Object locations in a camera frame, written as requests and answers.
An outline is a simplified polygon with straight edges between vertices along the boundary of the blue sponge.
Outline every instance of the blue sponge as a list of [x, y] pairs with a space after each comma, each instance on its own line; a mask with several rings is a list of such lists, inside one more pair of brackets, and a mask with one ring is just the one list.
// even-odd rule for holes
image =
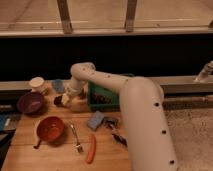
[[60, 79], [56, 79], [52, 81], [52, 87], [55, 89], [57, 93], [64, 93], [63, 82]]
[[103, 113], [96, 111], [87, 121], [87, 126], [95, 131], [102, 124], [104, 117]]

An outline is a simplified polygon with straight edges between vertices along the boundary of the carrot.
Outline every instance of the carrot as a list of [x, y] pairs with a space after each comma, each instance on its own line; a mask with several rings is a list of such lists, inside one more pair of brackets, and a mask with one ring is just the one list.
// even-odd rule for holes
[[88, 164], [91, 164], [93, 161], [93, 158], [95, 156], [95, 151], [96, 151], [96, 138], [94, 134], [91, 134], [90, 136], [90, 149], [87, 154], [86, 162]]

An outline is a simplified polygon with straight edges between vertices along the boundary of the cup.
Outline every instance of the cup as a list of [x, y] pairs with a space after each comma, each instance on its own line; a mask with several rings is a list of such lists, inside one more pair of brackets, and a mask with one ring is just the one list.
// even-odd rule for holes
[[41, 94], [46, 94], [45, 81], [42, 77], [34, 77], [29, 81], [29, 85], [32, 88], [32, 91], [40, 92]]

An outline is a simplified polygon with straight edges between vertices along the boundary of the table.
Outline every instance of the table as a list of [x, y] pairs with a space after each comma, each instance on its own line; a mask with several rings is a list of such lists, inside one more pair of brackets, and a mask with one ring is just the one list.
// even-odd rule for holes
[[[35, 115], [22, 115], [2, 171], [130, 171], [131, 163], [127, 148], [113, 139], [111, 131], [101, 126], [94, 132], [86, 126], [92, 114], [86, 102], [73, 103], [71, 108], [56, 107], [53, 100], [58, 94], [51, 89], [49, 84], [47, 87], [45, 106]], [[105, 114], [119, 119], [119, 132], [125, 136], [120, 112], [105, 112]], [[65, 131], [54, 143], [42, 142], [39, 149], [34, 149], [34, 125], [38, 120], [47, 116], [60, 117], [66, 124]], [[84, 149], [82, 154], [79, 154], [75, 148], [73, 134], [67, 126], [69, 121], [75, 124]], [[97, 149], [93, 163], [87, 164], [85, 159], [90, 147], [91, 133], [96, 136]]]

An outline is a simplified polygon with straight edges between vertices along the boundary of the small object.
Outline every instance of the small object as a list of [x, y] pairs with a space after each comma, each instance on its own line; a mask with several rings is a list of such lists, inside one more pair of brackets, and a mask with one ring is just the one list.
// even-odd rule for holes
[[205, 79], [212, 73], [213, 71], [213, 61], [210, 61], [209, 63], [205, 64], [203, 69], [200, 71], [198, 76], [195, 78], [196, 83], [202, 83], [205, 81]]
[[37, 135], [42, 141], [53, 142], [58, 139], [64, 131], [64, 122], [56, 117], [44, 118], [37, 127]]
[[104, 118], [104, 123], [107, 126], [110, 126], [110, 124], [112, 124], [112, 125], [114, 125], [114, 127], [117, 127], [118, 126], [118, 119], [114, 118], [114, 117], [108, 117], [108, 116], [106, 116]]
[[94, 134], [90, 136], [90, 149], [87, 154], [86, 162], [91, 164], [93, 162], [94, 156], [96, 152], [96, 138]]
[[38, 91], [43, 95], [47, 92], [44, 83], [45, 81], [42, 77], [34, 77], [29, 81], [29, 85], [32, 88], [32, 91]]
[[10, 121], [11, 121], [11, 119], [10, 119], [10, 118], [7, 118], [7, 120], [6, 120], [5, 124], [4, 124], [4, 126], [8, 126], [8, 125], [10, 124]]
[[62, 95], [55, 97], [55, 99], [54, 99], [54, 104], [55, 104], [56, 106], [62, 105], [62, 104], [61, 104], [61, 100], [62, 100]]
[[70, 101], [69, 96], [66, 93], [64, 93], [62, 95], [61, 104], [63, 106], [66, 106], [69, 101]]
[[64, 93], [64, 85], [61, 79], [55, 79], [52, 81], [52, 87], [57, 93]]
[[41, 139], [38, 137], [37, 135], [37, 128], [38, 128], [38, 125], [39, 123], [41, 122], [41, 120], [37, 121], [35, 123], [35, 126], [34, 126], [34, 131], [33, 131], [33, 134], [34, 134], [34, 144], [33, 144], [33, 148], [35, 149], [38, 149], [39, 146], [40, 146], [40, 143], [41, 143]]
[[112, 133], [112, 135], [117, 142], [119, 142], [127, 147], [127, 141], [125, 138], [123, 138], [122, 136], [115, 134], [115, 133]]
[[96, 111], [92, 117], [87, 121], [87, 126], [91, 128], [93, 131], [96, 131], [96, 129], [102, 124], [104, 120], [104, 114]]
[[81, 146], [80, 142], [79, 142], [79, 139], [78, 139], [78, 136], [77, 136], [77, 133], [76, 133], [76, 130], [75, 130], [75, 126], [73, 123], [69, 123], [70, 125], [70, 128], [72, 130], [72, 133], [75, 137], [75, 141], [76, 141], [76, 148], [78, 150], [79, 153], [83, 152], [83, 147]]
[[25, 114], [37, 112], [44, 104], [44, 96], [39, 92], [28, 92], [20, 97], [17, 108]]

